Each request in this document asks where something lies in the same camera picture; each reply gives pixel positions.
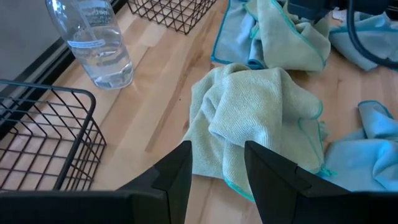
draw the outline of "green microfiber cloth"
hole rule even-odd
[[[314,24],[289,14],[287,2],[282,7],[276,0],[249,0],[243,4],[256,25],[250,37],[261,41],[268,68],[304,70],[319,74],[330,53],[329,18]]]
[[[244,163],[248,140],[317,173],[323,165],[321,113],[321,101],[281,68],[214,68],[192,87],[183,140],[192,142],[193,173],[224,179],[254,201]]]

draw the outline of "wire basket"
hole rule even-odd
[[[0,191],[88,190],[106,147],[92,117],[95,97],[72,88],[0,85],[13,87],[0,95]],[[27,93],[44,95],[32,100]]]
[[[133,14],[188,34],[216,0],[129,0]]]

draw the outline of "blue microfiber cloth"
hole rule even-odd
[[[212,59],[251,68],[323,70],[330,53],[328,18],[316,25],[291,15],[276,0],[230,0]]]
[[[323,177],[351,191],[398,190],[398,121],[377,101],[358,105],[363,128],[335,141]]]
[[[316,174],[323,165],[321,113],[321,101],[281,68],[214,68],[192,87],[183,138],[192,142],[192,171],[224,179],[254,201],[244,163],[244,143],[253,140]]]
[[[354,19],[358,38],[365,48],[380,58],[398,60],[398,22],[391,21],[386,13],[372,16],[355,12]],[[331,27],[329,40],[337,51],[365,71],[377,66],[354,48],[348,36],[346,21]]]

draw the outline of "water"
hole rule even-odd
[[[79,30],[69,44],[98,87],[122,88],[132,82],[132,63],[118,27],[97,26]]]

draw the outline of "wooden table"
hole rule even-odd
[[[214,65],[210,54],[227,2],[219,0],[188,35],[131,14],[117,14],[135,66],[134,82],[122,90],[96,88],[74,62],[56,85],[91,91],[94,118],[108,142],[93,190],[113,190],[137,177],[180,142],[188,128],[191,86]],[[319,77],[292,73],[295,81],[324,102],[321,119],[331,134],[327,142],[360,126],[356,105],[384,103],[398,116],[398,74],[386,68],[362,72],[332,51]],[[255,205],[222,180],[193,176],[186,223],[260,223]]]

